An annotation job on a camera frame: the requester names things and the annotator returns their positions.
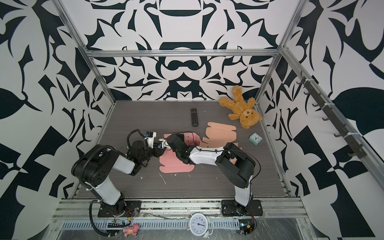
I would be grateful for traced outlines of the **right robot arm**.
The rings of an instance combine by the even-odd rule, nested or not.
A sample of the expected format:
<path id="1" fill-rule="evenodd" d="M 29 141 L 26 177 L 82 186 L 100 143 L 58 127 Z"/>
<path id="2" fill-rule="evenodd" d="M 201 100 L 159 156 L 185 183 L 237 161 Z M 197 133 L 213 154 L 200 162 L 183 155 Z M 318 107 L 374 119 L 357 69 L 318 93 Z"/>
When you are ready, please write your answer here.
<path id="1" fill-rule="evenodd" d="M 235 187 L 235 207 L 239 215 L 243 215 L 251 203 L 252 180 L 256 165 L 261 169 L 260 162 L 251 154 L 242 151 L 233 143 L 220 148 L 202 148 L 184 141 L 184 136 L 172 134 L 163 140 L 164 147 L 171 149 L 177 158 L 189 165 L 217 166 Z"/>

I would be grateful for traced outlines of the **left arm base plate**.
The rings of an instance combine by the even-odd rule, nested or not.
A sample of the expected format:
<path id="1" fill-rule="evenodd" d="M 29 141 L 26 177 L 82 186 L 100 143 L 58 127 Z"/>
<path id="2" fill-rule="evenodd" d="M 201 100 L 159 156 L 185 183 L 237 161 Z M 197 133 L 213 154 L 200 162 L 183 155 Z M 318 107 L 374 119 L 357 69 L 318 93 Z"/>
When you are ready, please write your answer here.
<path id="1" fill-rule="evenodd" d="M 141 201 L 119 201 L 115 205 L 108 205 L 101 202 L 98 212 L 99 218 L 112 218 L 112 217 L 133 217 L 141 211 Z"/>

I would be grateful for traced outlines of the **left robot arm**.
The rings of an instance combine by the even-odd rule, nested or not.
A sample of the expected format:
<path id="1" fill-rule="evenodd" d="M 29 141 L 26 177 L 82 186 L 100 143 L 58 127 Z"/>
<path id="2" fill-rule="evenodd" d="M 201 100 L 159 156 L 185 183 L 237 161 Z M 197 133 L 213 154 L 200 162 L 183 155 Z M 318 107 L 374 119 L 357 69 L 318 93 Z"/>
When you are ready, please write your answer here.
<path id="1" fill-rule="evenodd" d="M 72 167 L 71 174 L 80 185 L 91 191 L 101 208 L 111 215 L 126 210 L 124 195 L 114 186 L 109 174 L 112 169 L 135 176 L 148 165 L 152 157 L 159 158 L 166 151 L 163 142 L 156 142 L 156 132 L 143 134 L 139 129 L 127 136 L 127 152 L 124 154 L 110 145 L 96 145 Z"/>

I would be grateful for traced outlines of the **pink paper box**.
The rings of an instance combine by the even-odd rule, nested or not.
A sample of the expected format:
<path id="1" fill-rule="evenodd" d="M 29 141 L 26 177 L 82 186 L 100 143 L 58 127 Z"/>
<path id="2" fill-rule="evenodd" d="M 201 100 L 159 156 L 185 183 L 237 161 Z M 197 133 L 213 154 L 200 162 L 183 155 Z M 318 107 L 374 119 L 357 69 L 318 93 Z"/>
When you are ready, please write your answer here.
<path id="1" fill-rule="evenodd" d="M 187 146 L 200 145 L 200 137 L 196 133 L 188 132 L 179 135 L 184 138 Z M 164 154 L 160 156 L 160 164 L 159 170 L 165 174 L 189 173 L 195 168 L 194 165 L 184 164 L 171 149 L 166 149 Z"/>

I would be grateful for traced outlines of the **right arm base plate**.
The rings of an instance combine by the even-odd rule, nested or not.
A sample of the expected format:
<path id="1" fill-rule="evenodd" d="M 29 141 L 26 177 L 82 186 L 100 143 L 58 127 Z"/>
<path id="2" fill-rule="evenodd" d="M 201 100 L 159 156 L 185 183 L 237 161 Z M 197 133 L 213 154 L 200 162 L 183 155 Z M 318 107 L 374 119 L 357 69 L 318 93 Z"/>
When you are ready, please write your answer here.
<path id="1" fill-rule="evenodd" d="M 251 200 L 250 203 L 244 207 L 238 204 L 235 200 L 222 200 L 221 201 L 222 215 L 225 217 L 241 217 L 241 216 L 262 216 L 264 211 L 259 200 Z"/>

